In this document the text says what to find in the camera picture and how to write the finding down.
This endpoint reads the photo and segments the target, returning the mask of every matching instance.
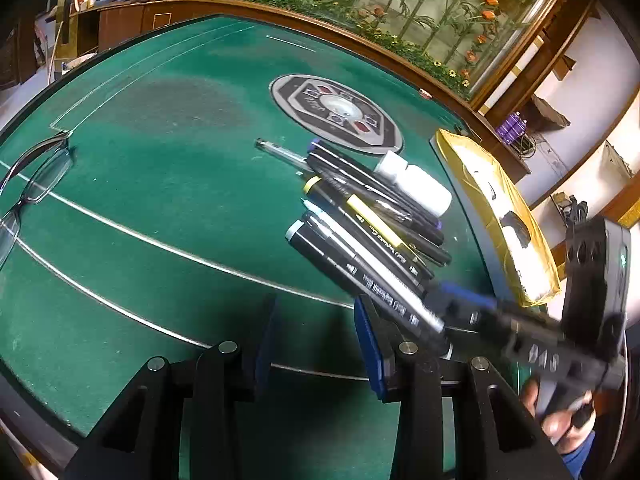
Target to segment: purple container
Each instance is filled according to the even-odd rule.
[[[495,132],[500,136],[501,139],[507,139],[509,135],[509,131],[513,128],[514,124],[517,124],[520,121],[520,112],[516,112],[514,114],[509,114],[509,117],[505,119],[505,121],[495,129]]]
[[[507,137],[504,139],[507,144],[511,144],[514,140],[519,139],[527,131],[527,121],[518,121],[508,131]]]

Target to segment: eyeglass frame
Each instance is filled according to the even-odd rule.
[[[61,150],[67,150],[69,153],[69,157],[73,162],[73,158],[71,157],[71,151],[69,150],[69,142],[68,142],[68,139],[71,136],[72,132],[73,132],[72,130],[62,131],[59,134],[53,137],[49,137],[49,139],[45,139],[42,142],[39,142],[38,144],[36,144],[35,146],[32,146],[31,148],[29,148],[26,152],[24,152],[18,158],[18,160],[16,160],[16,162],[9,168],[9,171],[6,173],[2,181],[0,181],[0,194],[2,194],[6,185],[15,175],[19,174],[24,168],[26,168],[39,156],[43,155],[44,153],[47,153],[49,150],[53,150],[53,152],[46,158],[46,160],[44,160],[43,163],[39,165],[38,169],[33,173],[33,176],[29,179],[26,186],[24,186],[24,189],[20,194],[20,198],[18,199],[18,202],[16,202],[13,206],[11,206],[9,210],[2,216],[2,218],[0,218],[0,230],[4,228],[8,232],[10,232],[10,234],[13,235],[12,244],[9,247],[9,250],[6,256],[4,256],[4,259],[0,261],[0,270],[2,269],[2,267],[4,267],[4,264],[8,260],[9,254],[11,253],[11,250],[14,248],[15,241],[17,240],[18,232],[20,230],[20,210],[22,209],[22,207],[25,204],[37,204],[41,202],[41,200],[44,199],[44,197],[46,197],[50,193],[51,189],[55,187],[55,185],[60,181],[60,179],[62,179],[66,171],[58,178],[57,181],[55,181],[55,183],[53,183],[53,185],[49,188],[47,192],[43,192],[36,199],[25,195],[26,191],[30,189],[31,185],[33,184],[34,177],[38,176],[38,174],[40,173],[40,170],[44,168],[49,163],[49,161],[51,161],[51,159],[55,157]],[[15,222],[18,227],[17,229],[18,232],[16,233],[12,233],[9,230],[9,227],[4,222],[4,219],[7,218],[7,216],[9,216],[10,214],[13,214],[15,217]]]
[[[53,137],[49,137],[49,139],[42,140],[36,145],[31,146],[26,152],[24,152],[21,156],[19,156],[18,160],[14,162],[14,164],[9,168],[5,176],[0,181],[0,195],[2,195],[4,188],[14,176],[20,173],[24,168],[26,168],[29,164],[31,164],[34,160],[36,160],[40,155],[42,155],[43,153],[47,153],[49,150],[55,148],[54,152],[47,157],[47,160],[45,160],[42,164],[40,164],[38,169],[33,173],[34,176],[37,175],[38,172],[41,170],[41,168],[50,161],[52,156],[54,156],[59,150],[64,150],[65,148],[68,148],[69,146],[68,139],[72,133],[73,133],[73,130],[62,130],[60,131],[60,133],[55,134]],[[29,187],[29,184],[32,181],[33,181],[33,177],[29,179],[24,189],[27,189]],[[44,197],[36,201],[30,201],[30,203],[38,203],[43,198]]]

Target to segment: white bottle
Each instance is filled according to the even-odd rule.
[[[374,172],[394,184],[427,211],[441,216],[451,204],[451,193],[418,166],[409,164],[394,152],[386,152]]]

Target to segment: yellow package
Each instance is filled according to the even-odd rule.
[[[551,250],[529,207],[497,160],[468,137],[438,130],[436,142],[494,244],[521,306],[548,302],[560,291]]]

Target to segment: metal bolt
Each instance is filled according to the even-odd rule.
[[[471,365],[479,372],[484,372],[485,370],[489,369],[489,359],[487,359],[486,357],[482,357],[481,355],[476,356],[471,359]]]
[[[218,345],[218,351],[221,354],[232,354],[238,350],[238,345],[234,341],[223,341]]]
[[[164,368],[164,359],[161,357],[152,357],[149,361],[146,362],[146,367],[149,368],[152,372],[157,372]]]
[[[418,345],[412,341],[402,341],[398,345],[398,349],[403,354],[413,355],[418,351]]]

